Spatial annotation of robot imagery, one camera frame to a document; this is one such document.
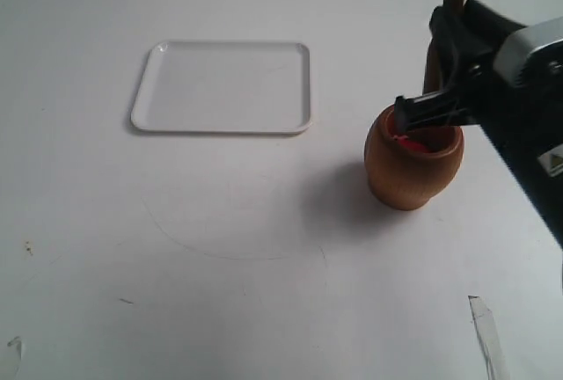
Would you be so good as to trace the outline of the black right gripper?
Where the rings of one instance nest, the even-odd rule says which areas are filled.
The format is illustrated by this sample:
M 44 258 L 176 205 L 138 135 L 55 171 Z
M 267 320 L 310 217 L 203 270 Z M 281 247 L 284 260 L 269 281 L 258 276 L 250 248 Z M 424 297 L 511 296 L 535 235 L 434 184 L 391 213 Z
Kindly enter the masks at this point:
M 562 239 L 562 20 L 525 26 L 479 0 L 430 22 L 436 85 L 398 96 L 400 134 L 479 125 L 557 241 Z

